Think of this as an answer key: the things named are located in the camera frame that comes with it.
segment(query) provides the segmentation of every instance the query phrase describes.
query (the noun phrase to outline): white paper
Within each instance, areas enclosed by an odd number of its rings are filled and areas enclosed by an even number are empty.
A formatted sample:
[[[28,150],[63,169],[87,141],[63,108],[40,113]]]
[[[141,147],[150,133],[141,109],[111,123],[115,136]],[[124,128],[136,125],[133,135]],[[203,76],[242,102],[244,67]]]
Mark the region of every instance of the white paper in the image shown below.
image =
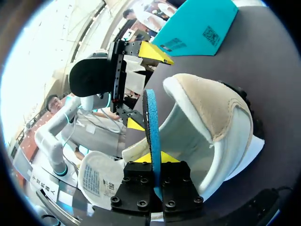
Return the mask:
[[[30,183],[37,189],[43,189],[45,194],[54,202],[58,197],[58,179],[45,171],[42,167],[33,166]]]
[[[96,130],[96,126],[95,125],[88,124],[86,126],[86,131],[88,133],[95,134],[95,130]]]

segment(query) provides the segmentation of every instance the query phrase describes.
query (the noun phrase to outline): shoe label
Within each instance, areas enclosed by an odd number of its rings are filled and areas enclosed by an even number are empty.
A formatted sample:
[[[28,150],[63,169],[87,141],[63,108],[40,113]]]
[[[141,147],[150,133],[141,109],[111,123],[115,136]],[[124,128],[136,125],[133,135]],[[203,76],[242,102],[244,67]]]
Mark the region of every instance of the shoe label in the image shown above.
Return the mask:
[[[93,170],[92,167],[87,164],[84,173],[83,187],[98,197],[104,195],[111,198],[116,194],[119,186],[105,180],[98,171]]]
[[[99,173],[93,170],[88,164],[85,168],[83,187],[85,190],[100,197],[100,177]]]

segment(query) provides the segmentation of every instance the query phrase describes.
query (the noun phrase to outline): qr code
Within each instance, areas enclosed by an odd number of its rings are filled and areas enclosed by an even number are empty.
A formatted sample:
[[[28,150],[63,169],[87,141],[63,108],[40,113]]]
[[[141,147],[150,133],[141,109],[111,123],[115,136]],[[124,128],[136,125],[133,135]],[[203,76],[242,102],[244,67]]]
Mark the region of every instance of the qr code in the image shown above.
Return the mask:
[[[207,40],[213,45],[215,46],[217,44],[217,42],[220,40],[220,37],[218,36],[218,34],[210,27],[208,26],[206,28],[206,30],[203,33],[203,36],[205,38],[207,38]]]
[[[114,191],[114,184],[109,183],[109,189]]]

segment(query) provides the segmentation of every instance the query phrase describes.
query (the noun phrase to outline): sign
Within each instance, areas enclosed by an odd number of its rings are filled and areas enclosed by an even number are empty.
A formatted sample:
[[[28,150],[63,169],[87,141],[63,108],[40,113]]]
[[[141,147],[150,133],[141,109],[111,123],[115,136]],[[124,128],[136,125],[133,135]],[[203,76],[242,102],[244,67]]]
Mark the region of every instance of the sign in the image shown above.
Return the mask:
[[[131,29],[127,29],[127,31],[125,32],[125,34],[122,36],[123,41],[129,41],[131,40],[131,38],[133,37],[133,35],[135,34],[134,30]]]
[[[57,201],[59,180],[40,166],[33,165],[30,183],[37,189],[43,189],[45,194],[54,202]]]

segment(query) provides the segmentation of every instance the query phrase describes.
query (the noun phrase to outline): white shirt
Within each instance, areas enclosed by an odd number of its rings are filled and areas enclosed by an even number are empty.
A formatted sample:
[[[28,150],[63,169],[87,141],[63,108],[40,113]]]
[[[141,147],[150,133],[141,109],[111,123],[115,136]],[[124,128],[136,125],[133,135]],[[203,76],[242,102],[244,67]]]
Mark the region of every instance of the white shirt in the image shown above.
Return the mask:
[[[62,138],[66,141],[71,136],[67,144],[73,151],[78,145],[82,145],[91,151],[121,156],[121,151],[125,148],[126,128],[121,122],[115,122],[118,124],[118,127],[107,118],[93,116],[91,113],[84,114],[79,109],[74,121],[67,124],[62,130]],[[108,128],[115,131],[122,129],[122,131],[121,134],[116,134],[108,131]]]
[[[152,13],[149,12],[145,12],[145,11],[137,11],[135,12],[135,15],[137,17],[137,20],[142,23],[143,25],[145,25],[146,27],[148,27],[149,29],[153,30],[154,32],[159,32],[159,29],[152,23],[150,22],[148,19],[150,17],[154,18],[162,27],[166,24],[166,21],[163,20],[162,18],[153,15]]]
[[[168,11],[168,8],[172,8],[175,12],[177,11],[176,8],[169,6],[167,4],[164,4],[164,3],[159,3],[158,7],[163,13],[165,13],[165,15],[167,15],[169,17],[172,17],[174,14],[172,12]]]

